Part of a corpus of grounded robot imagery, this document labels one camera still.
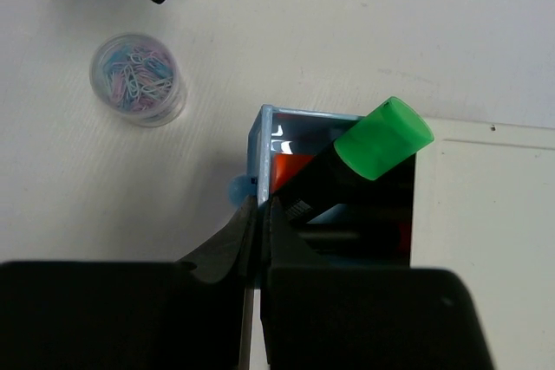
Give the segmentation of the orange highlighter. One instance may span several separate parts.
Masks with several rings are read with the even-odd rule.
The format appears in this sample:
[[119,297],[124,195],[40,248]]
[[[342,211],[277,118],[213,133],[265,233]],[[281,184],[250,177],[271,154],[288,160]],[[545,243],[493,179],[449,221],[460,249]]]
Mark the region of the orange highlighter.
[[312,159],[313,155],[278,153],[271,162],[270,194],[273,194]]

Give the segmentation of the green highlighter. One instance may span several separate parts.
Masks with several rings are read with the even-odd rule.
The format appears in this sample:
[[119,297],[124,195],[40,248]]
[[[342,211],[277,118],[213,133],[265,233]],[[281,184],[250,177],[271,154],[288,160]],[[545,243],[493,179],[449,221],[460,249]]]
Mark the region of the green highlighter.
[[273,197],[292,224],[306,224],[337,204],[399,203],[413,193],[389,172],[433,141],[424,119],[392,96],[334,139]]

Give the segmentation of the light blue drawer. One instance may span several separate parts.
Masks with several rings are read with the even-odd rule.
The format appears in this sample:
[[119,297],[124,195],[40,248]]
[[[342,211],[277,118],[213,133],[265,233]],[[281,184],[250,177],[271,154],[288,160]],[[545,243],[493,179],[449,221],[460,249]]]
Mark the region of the light blue drawer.
[[[262,106],[248,135],[246,173],[231,181],[229,199],[239,206],[254,196],[264,206],[278,187],[358,120],[351,114]],[[338,198],[333,207],[294,230],[337,266],[409,265],[415,162],[415,157],[406,159],[375,188]]]

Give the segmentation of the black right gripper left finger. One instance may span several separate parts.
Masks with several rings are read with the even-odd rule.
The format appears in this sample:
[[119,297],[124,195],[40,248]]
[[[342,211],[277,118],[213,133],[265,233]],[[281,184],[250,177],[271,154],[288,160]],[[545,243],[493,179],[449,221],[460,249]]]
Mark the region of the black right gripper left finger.
[[247,198],[175,262],[3,263],[2,368],[239,368],[257,216]]

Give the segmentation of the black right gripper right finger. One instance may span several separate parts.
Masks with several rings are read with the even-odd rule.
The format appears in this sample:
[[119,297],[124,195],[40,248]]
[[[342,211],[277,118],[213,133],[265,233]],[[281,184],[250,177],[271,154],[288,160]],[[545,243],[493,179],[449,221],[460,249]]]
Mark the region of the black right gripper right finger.
[[326,262],[278,199],[264,215],[261,321],[273,369],[491,369],[473,299],[446,269]]

